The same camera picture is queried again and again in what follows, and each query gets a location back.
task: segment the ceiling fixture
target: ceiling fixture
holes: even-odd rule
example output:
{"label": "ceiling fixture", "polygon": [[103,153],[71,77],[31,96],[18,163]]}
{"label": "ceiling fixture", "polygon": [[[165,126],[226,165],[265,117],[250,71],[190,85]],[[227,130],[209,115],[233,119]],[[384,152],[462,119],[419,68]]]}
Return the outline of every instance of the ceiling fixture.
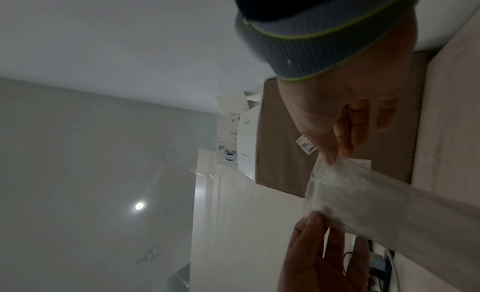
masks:
{"label": "ceiling fixture", "polygon": [[135,204],[135,210],[141,210],[145,207],[145,204],[143,202],[138,202]]}

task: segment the clear plastic packaging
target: clear plastic packaging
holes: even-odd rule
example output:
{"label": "clear plastic packaging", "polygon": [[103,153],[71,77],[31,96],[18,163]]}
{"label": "clear plastic packaging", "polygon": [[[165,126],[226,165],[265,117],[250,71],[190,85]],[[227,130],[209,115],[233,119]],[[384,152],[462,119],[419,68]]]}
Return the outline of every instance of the clear plastic packaging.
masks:
{"label": "clear plastic packaging", "polygon": [[480,208],[417,189],[339,157],[312,171],[303,213],[392,249],[464,292],[480,286]]}

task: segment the sleeve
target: sleeve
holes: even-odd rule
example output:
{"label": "sleeve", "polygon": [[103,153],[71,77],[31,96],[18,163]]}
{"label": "sleeve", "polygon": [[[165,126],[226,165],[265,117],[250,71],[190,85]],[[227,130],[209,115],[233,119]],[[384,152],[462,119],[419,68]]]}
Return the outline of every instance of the sleeve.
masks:
{"label": "sleeve", "polygon": [[235,0],[236,30],[286,80],[326,72],[392,31],[418,0]]}

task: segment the brown box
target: brown box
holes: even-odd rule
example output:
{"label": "brown box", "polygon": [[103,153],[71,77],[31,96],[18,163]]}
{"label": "brown box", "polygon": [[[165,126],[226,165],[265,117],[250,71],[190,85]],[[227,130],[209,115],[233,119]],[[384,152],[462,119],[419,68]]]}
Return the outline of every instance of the brown box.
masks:
{"label": "brown box", "polygon": [[[416,53],[392,128],[378,132],[376,104],[371,102],[367,143],[353,158],[371,160],[371,169],[410,183],[420,118],[428,52]],[[301,136],[280,96],[276,80],[265,82],[256,139],[255,182],[305,197],[318,152],[307,155],[296,143]]]}

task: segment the hand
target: hand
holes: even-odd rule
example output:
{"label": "hand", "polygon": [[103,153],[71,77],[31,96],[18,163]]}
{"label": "hand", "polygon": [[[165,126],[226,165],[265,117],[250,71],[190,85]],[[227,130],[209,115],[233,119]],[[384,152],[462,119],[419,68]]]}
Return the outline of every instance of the hand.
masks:
{"label": "hand", "polygon": [[412,12],[372,48],[338,67],[301,81],[278,79],[283,101],[298,130],[333,164],[339,149],[350,157],[366,142],[370,100],[378,102],[376,126],[392,123],[417,41]]}
{"label": "hand", "polygon": [[317,213],[293,230],[278,283],[278,292],[366,292],[370,269],[367,240],[357,237],[344,275],[345,233],[327,227]]}

